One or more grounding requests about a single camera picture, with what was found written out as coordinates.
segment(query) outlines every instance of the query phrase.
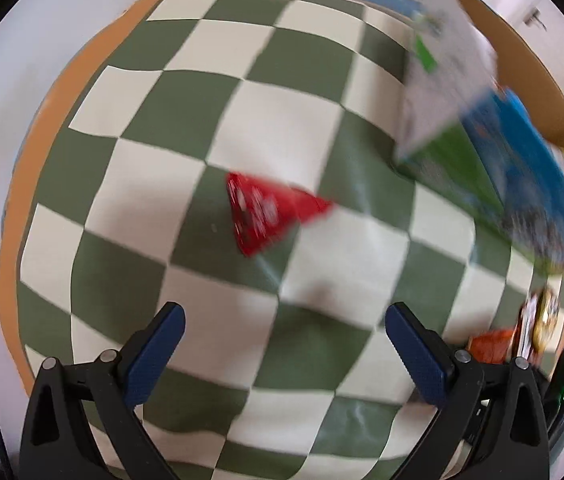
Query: metal screw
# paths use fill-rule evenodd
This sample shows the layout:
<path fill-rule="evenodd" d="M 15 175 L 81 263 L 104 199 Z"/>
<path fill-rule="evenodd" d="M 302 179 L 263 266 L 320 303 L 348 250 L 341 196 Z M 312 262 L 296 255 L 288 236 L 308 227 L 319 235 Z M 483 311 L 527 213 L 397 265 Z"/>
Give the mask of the metal screw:
<path fill-rule="evenodd" d="M 50 370 L 56 365 L 56 363 L 57 359 L 55 357 L 47 357 L 44 361 L 42 361 L 42 367 L 44 370 Z"/>
<path fill-rule="evenodd" d="M 108 349 L 100 354 L 100 361 L 102 361 L 103 363 L 110 363 L 115 361 L 116 357 L 118 357 L 118 351 Z"/>
<path fill-rule="evenodd" d="M 526 370 L 526 368 L 528 368 L 528 361 L 519 356 L 515 358 L 515 366 L 517 366 L 518 368 L 521 368 L 522 370 Z"/>
<path fill-rule="evenodd" d="M 470 354 L 465 350 L 458 350 L 457 352 L 455 352 L 455 358 L 460 363 L 468 363 L 472 359 Z"/>

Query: green and white checkered pattern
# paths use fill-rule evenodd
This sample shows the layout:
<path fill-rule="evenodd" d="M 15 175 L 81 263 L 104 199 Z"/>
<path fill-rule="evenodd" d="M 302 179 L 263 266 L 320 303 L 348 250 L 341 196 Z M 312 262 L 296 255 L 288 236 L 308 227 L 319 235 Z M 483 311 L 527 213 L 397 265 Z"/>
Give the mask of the green and white checkered pattern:
<path fill-rule="evenodd" d="M 182 480 L 390 478 L 434 409 L 407 402 L 386 306 L 462 343 L 546 282 L 391 169 L 410 34 L 349 0 L 162 0 L 41 174 L 18 283 L 32 368 L 120 348 L 177 301 L 187 331 L 142 417 Z M 246 259 L 227 171 L 338 206 Z"/>

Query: red snack bag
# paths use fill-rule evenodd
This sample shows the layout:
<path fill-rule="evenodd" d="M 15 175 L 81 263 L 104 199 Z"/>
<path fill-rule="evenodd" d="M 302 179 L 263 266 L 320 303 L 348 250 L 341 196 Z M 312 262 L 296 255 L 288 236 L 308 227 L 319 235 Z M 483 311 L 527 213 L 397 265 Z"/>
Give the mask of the red snack bag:
<path fill-rule="evenodd" d="M 503 364 L 513 342 L 514 332 L 514 328 L 503 328 L 471 337 L 466 350 L 480 363 Z"/>
<path fill-rule="evenodd" d="M 295 221 L 307 222 L 333 205 L 302 189 L 241 173 L 229 173 L 226 187 L 235 238 L 245 256 L 281 238 Z"/>

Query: red triangular package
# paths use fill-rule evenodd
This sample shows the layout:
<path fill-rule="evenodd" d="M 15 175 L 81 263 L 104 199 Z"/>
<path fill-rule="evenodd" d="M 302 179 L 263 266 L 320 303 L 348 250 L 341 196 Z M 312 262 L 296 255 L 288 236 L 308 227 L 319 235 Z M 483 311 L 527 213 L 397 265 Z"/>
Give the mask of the red triangular package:
<path fill-rule="evenodd" d="M 241 173 L 226 176 L 239 250 L 252 256 L 278 240 L 296 221 L 307 222 L 333 203 L 310 193 Z"/>

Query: white cabinet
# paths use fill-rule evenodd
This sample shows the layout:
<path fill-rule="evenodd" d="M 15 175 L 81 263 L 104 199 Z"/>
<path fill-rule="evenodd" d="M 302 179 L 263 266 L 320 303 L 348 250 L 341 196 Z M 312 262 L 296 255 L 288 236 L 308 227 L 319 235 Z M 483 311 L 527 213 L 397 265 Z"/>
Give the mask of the white cabinet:
<path fill-rule="evenodd" d="M 551 0 L 535 0 L 515 14 L 511 25 L 564 92 L 564 15 Z"/>

